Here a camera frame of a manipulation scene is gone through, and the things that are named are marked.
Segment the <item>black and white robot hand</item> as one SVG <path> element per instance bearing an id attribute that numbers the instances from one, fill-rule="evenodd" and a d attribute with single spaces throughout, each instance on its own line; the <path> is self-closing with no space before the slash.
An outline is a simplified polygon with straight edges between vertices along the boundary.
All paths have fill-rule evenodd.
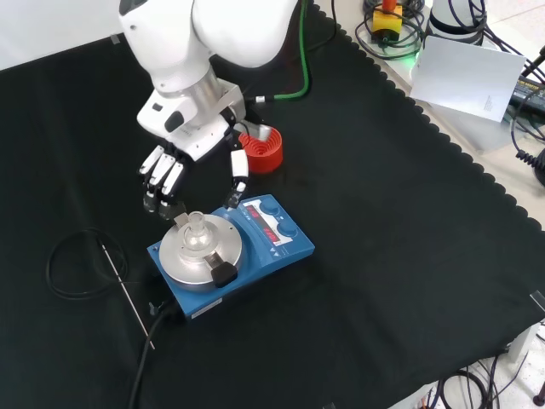
<path id="1" fill-rule="evenodd" d="M 223 207 L 235 209 L 244 195 L 249 179 L 249 162 L 235 136 L 235 126 L 246 115 L 244 98 L 236 84 L 219 81 L 220 98 L 204 94 L 166 98 L 156 90 L 137 115 L 139 125 L 156 139 L 156 147 L 138 170 L 144 187 L 143 205 L 149 213 L 165 220 L 179 211 L 176 199 L 188 169 L 226 143 L 231 152 L 232 187 Z"/>

